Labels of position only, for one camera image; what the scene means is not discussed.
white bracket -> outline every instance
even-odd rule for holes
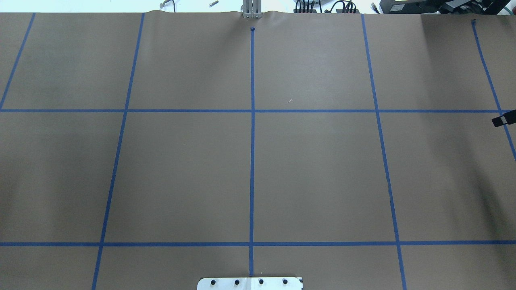
[[[262,0],[244,0],[242,16],[244,18],[262,18]]]
[[[197,290],[303,290],[303,278],[203,278],[197,283]]]

blue grid line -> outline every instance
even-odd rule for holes
[[[103,247],[248,247],[246,241],[219,242],[104,242]],[[516,240],[405,240],[405,241],[254,241],[254,247],[367,247],[516,245]],[[96,242],[4,241],[0,247],[99,247]]]
[[[251,168],[249,185],[249,276],[254,274],[254,26],[251,27]]]
[[[133,86],[134,72],[136,70],[136,61],[138,60],[138,50],[140,48],[141,32],[143,30],[144,19],[145,19],[145,13],[142,13],[141,20],[140,20],[140,29],[138,31],[138,39],[136,40],[136,48],[134,51],[133,67],[131,68],[131,76],[129,79],[129,86],[127,88],[127,97],[125,98],[125,112],[122,117],[122,125],[120,126],[120,135],[118,138],[117,152],[115,155],[115,164],[113,165],[113,173],[111,175],[111,184],[109,186],[109,194],[107,196],[106,211],[104,213],[104,222],[102,224],[102,233],[101,233],[101,237],[100,237],[99,252],[97,254],[97,261],[95,264],[95,272],[93,274],[93,282],[91,284],[92,290],[95,290],[96,282],[99,277],[99,269],[100,269],[100,262],[101,262],[101,258],[102,258],[103,243],[104,243],[104,239],[106,237],[107,221],[109,218],[109,210],[111,208],[111,199],[113,197],[113,189],[115,187],[115,179],[117,177],[118,160],[120,158],[120,150],[122,148],[122,140],[124,137],[125,122],[127,120],[127,109],[129,108],[129,101],[131,100],[131,89]]]
[[[387,164],[387,154],[385,152],[385,143],[383,141],[383,131],[382,131],[382,124],[380,120],[380,111],[378,109],[378,99],[376,97],[376,87],[375,87],[375,79],[373,76],[373,67],[371,65],[371,56],[369,53],[369,44],[367,42],[367,29],[365,27],[365,18],[364,14],[360,15],[362,18],[362,30],[364,32],[364,44],[365,44],[365,53],[367,56],[367,65],[369,66],[369,78],[371,81],[371,90],[373,93],[373,101],[375,103],[375,110],[376,110],[376,123],[378,124],[378,134],[380,137],[380,145],[382,148],[382,157],[383,157],[383,167],[385,169],[385,178],[387,179],[387,187],[389,191],[389,199],[391,204],[391,214],[392,214],[392,224],[394,227],[394,237],[396,239],[396,249],[398,252],[398,262],[399,262],[399,272],[401,275],[401,285],[403,287],[403,290],[407,290],[407,282],[405,279],[405,268],[403,265],[403,257],[401,255],[401,246],[399,244],[399,233],[398,233],[398,222],[396,220],[396,209],[394,207],[394,198],[392,195],[392,187],[391,187],[391,177],[389,175],[389,165]]]
[[[494,89],[493,80],[491,79],[491,74],[487,68],[486,60],[483,57],[482,48],[480,47],[480,41],[478,40],[477,28],[476,28],[476,19],[471,20],[471,28],[473,29],[473,35],[475,36],[475,42],[477,43],[478,54],[480,55],[480,60],[482,61],[482,65],[484,67],[484,71],[486,72],[486,77],[489,82],[489,86],[491,87],[491,92],[493,93],[494,102],[496,103],[496,107],[498,108],[498,113],[501,115],[504,114],[502,108],[500,107],[500,102],[498,101],[498,96],[496,95],[496,91]],[[505,135],[507,135],[507,140],[509,141],[509,146],[511,147],[512,156],[514,160],[516,160],[516,150],[514,149],[514,143],[512,143],[511,134],[509,133],[509,128],[507,125],[504,125]]]
[[[20,61],[20,57],[22,56],[23,48],[25,47],[25,43],[27,42],[27,38],[29,36],[29,32],[32,28],[32,24],[34,22],[35,17],[36,14],[33,13],[32,17],[30,18],[29,25],[27,26],[25,36],[23,37],[22,45],[20,46],[20,50],[18,51],[18,55],[16,55],[16,60],[14,61],[14,65],[12,66],[11,74],[9,75],[9,79],[7,80],[7,84],[5,85],[4,94],[2,95],[2,100],[0,101],[0,109],[4,106],[5,98],[7,97],[7,92],[9,91],[9,87],[11,86],[12,78],[14,77],[14,73],[16,72],[18,61]]]
[[[446,110],[446,109],[0,109],[0,112],[171,112],[171,113],[449,113],[485,114],[506,113],[510,110]]]

vertical blue line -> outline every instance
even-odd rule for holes
[[[251,170],[249,197],[249,276],[254,274],[254,26],[251,27]]]
[[[392,215],[392,224],[394,227],[394,237],[396,239],[396,249],[398,252],[398,262],[399,262],[399,272],[401,274],[401,286],[403,290],[407,290],[407,283],[405,280],[405,267],[403,265],[403,257],[401,255],[401,245],[399,243],[399,232],[398,232],[398,222],[396,219],[396,209],[394,208],[394,198],[392,195],[392,187],[391,187],[391,176],[389,174],[389,165],[387,164],[387,154],[385,153],[385,143],[383,141],[383,131],[382,131],[382,123],[380,120],[380,111],[378,108],[378,99],[376,98],[376,87],[375,87],[375,79],[373,77],[373,67],[371,65],[371,56],[369,54],[369,43],[367,42],[367,30],[365,28],[365,18],[364,14],[361,14],[362,17],[362,30],[364,31],[364,43],[365,43],[365,52],[367,55],[367,65],[369,66],[369,78],[371,81],[371,90],[373,92],[373,101],[375,103],[375,111],[376,111],[376,123],[378,125],[378,134],[380,137],[380,145],[382,148],[382,157],[383,157],[383,168],[385,170],[385,178],[387,179],[387,187],[389,190],[389,199],[391,204],[391,215]]]
[[[25,47],[25,43],[27,42],[27,38],[29,36],[30,29],[32,28],[32,24],[34,22],[34,18],[36,14],[33,13],[30,18],[29,26],[27,27],[27,31],[25,32],[25,36],[23,37],[22,45],[20,46],[20,50],[18,51],[18,55],[16,55],[16,60],[14,61],[14,65],[12,66],[11,74],[9,75],[9,79],[7,80],[7,84],[5,85],[4,95],[2,95],[2,100],[0,101],[0,109],[4,106],[5,98],[7,97],[7,92],[9,91],[9,87],[11,86],[12,78],[14,77],[14,73],[16,72],[16,67],[18,66],[18,61],[20,61],[20,57],[22,56],[23,48]]]
[[[124,137],[125,121],[127,119],[127,109],[129,108],[129,101],[131,99],[131,89],[133,86],[134,72],[136,70],[136,61],[138,59],[138,50],[140,48],[141,32],[143,30],[144,19],[145,19],[145,13],[142,13],[141,19],[140,19],[140,29],[138,31],[138,39],[136,41],[136,48],[134,51],[133,67],[131,68],[131,76],[129,78],[129,86],[127,88],[127,96],[125,98],[125,110],[124,110],[124,115],[122,117],[122,125],[120,126],[120,135],[118,137],[117,152],[115,155],[115,164],[113,165],[113,173],[111,175],[111,184],[109,186],[109,194],[107,196],[106,211],[104,213],[104,222],[102,224],[102,233],[101,233],[101,237],[100,237],[100,246],[99,246],[99,251],[97,253],[95,272],[93,274],[93,283],[91,284],[92,290],[95,290],[97,279],[99,277],[100,262],[101,262],[101,258],[102,258],[102,251],[104,248],[104,239],[106,237],[107,221],[109,218],[109,210],[111,208],[111,199],[113,197],[113,189],[115,187],[115,179],[117,177],[118,160],[120,159],[120,150],[122,148],[122,140]]]
[[[489,82],[489,86],[491,87],[491,92],[493,93],[494,102],[496,103],[496,107],[498,108],[498,112],[501,115],[504,114],[502,111],[502,107],[500,106],[500,102],[498,101],[498,96],[496,95],[496,91],[494,90],[493,81],[491,79],[491,75],[489,74],[489,70],[487,69],[486,60],[483,57],[482,48],[480,47],[480,41],[478,40],[477,28],[476,28],[476,19],[471,20],[471,28],[473,29],[473,35],[475,36],[475,42],[477,43],[478,54],[480,55],[480,60],[482,61],[482,65],[484,67],[484,71],[486,72],[487,80]],[[514,143],[512,143],[511,134],[509,133],[509,128],[507,125],[504,125],[505,135],[507,135],[507,140],[509,141],[509,146],[511,147],[512,156],[514,160],[516,160],[516,150],[514,149]]]

white mounting plate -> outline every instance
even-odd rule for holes
[[[199,281],[199,283],[197,283],[197,290],[302,290],[302,289],[303,289],[303,278],[299,278],[299,277],[203,278]]]

green cable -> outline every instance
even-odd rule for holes
[[[507,8],[507,7],[504,7],[505,10],[507,10],[507,12],[509,12],[510,15],[514,15],[514,13],[512,13],[511,9]]]

